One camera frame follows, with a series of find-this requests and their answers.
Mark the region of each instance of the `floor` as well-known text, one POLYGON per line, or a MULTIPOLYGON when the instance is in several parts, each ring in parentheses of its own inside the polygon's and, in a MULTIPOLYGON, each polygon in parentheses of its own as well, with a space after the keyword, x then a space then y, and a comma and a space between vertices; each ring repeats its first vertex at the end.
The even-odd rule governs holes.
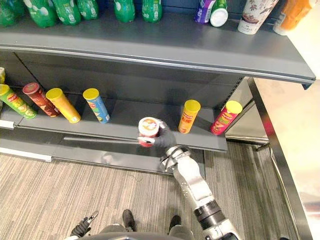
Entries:
MULTIPOLYGON (((228 143, 205 151, 206 180, 244 240, 297 239, 267 150, 228 143)), ((200 225, 172 176, 101 166, 51 163, 0 154, 1 240, 62 240, 99 210, 91 234, 121 223, 131 209, 141 232, 168 232, 175 214, 203 239, 200 225)))

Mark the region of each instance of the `orange bottle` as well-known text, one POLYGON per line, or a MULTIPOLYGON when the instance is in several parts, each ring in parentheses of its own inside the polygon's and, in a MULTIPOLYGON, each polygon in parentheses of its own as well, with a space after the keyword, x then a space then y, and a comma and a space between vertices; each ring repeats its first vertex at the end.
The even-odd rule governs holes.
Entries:
POLYGON ((287 33, 298 25, 300 20, 316 5, 317 0, 287 0, 273 31, 280 35, 287 33))

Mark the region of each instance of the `pringles can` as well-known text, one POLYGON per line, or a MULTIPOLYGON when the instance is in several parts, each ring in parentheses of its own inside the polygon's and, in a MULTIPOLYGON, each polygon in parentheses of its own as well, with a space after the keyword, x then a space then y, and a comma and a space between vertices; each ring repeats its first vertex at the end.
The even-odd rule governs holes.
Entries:
POLYGON ((190 132, 200 108, 200 103, 193 99, 184 103, 184 109, 178 127, 180 133, 187 134, 190 132))
POLYGON ((60 114, 59 110, 46 98, 45 91, 38 83, 28 83, 23 87, 22 91, 48 116, 53 118, 60 114))
POLYGON ((214 135, 222 134, 226 128, 236 119, 242 112, 242 106, 237 101, 228 101, 212 124, 210 130, 214 135))
POLYGON ((81 117, 74 106, 71 105, 69 100, 64 95, 60 88, 52 88, 46 94, 46 98, 53 103, 53 105, 68 119, 72 124, 80 121, 81 117))
MULTIPOLYGON (((139 121, 139 136, 149 138, 155 137, 159 132, 159 126, 159 121, 156 118, 151 116, 144 117, 139 121)), ((143 141, 139 141, 139 143, 147 148, 153 146, 152 143, 146 143, 143 141)))
POLYGON ((6 84, 0 84, 0 99, 26 119, 33 119, 37 115, 37 112, 6 84))
POLYGON ((99 91, 95 88, 88 88, 83 92, 82 95, 89 104, 98 121, 102 124, 109 122, 110 116, 106 106, 104 105, 104 102, 99 96, 99 91))

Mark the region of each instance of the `white bottle cap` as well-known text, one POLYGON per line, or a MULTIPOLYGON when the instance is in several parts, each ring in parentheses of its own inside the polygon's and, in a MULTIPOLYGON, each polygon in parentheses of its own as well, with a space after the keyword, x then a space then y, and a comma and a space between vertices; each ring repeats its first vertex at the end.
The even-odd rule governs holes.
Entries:
POLYGON ((139 132, 146 137, 153 137, 159 132, 159 121, 154 117, 144 117, 139 121, 139 132))
POLYGON ((228 12, 224 8, 214 10, 210 17, 210 23, 214 27, 221 27, 228 19, 228 12))

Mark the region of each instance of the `black shoe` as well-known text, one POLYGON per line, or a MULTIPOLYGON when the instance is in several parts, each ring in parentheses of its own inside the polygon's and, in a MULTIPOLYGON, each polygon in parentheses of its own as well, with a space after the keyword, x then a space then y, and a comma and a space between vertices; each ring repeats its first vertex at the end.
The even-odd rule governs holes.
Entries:
POLYGON ((134 216, 132 215, 132 212, 129 209, 123 211, 122 220, 126 228, 131 228, 134 232, 137 231, 134 216))
POLYGON ((169 226, 169 232, 175 225, 181 225, 181 217, 178 215, 173 216, 169 226))

